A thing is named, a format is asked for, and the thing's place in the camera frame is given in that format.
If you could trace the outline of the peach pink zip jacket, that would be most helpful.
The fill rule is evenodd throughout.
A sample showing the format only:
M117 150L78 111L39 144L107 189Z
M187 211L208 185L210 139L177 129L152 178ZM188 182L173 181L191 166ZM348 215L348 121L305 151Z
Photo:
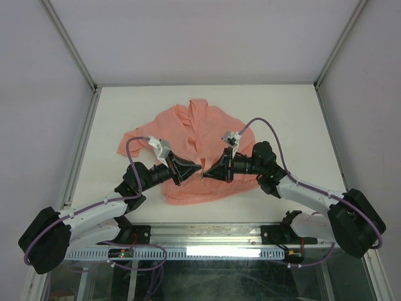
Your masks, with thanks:
M195 162L207 171L222 155L227 131L237 132L244 124L205 99L192 99L188 106L174 105L160 112L153 121L124 133L117 152L137 157L152 147L143 137L155 137L170 143L174 154ZM171 205L193 205L217 201L258 187L254 175L235 176L231 183L194 174L180 186L169 180L162 185L165 200Z

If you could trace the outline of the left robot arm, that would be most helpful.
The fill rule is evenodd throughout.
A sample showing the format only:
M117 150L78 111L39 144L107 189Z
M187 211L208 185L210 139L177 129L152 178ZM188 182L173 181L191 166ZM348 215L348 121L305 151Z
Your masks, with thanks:
M60 211L51 206L42 209L18 241L24 263L41 275L80 248L108 241L126 243L132 233L124 218L145 201L143 192L169 180L180 186L201 169L169 152L164 163L151 168L131 162L122 182L98 201Z

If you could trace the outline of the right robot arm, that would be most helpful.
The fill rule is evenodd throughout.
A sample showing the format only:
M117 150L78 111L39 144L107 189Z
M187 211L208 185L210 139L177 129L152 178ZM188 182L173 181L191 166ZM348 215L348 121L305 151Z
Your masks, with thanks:
M316 213L295 211L283 218L280 235L288 243L305 236L331 241L355 258L383 244L386 225L361 191L331 191L300 181L277 163L269 142L256 143L251 156L225 148L203 176L230 183L237 174L255 175L266 194L294 201Z

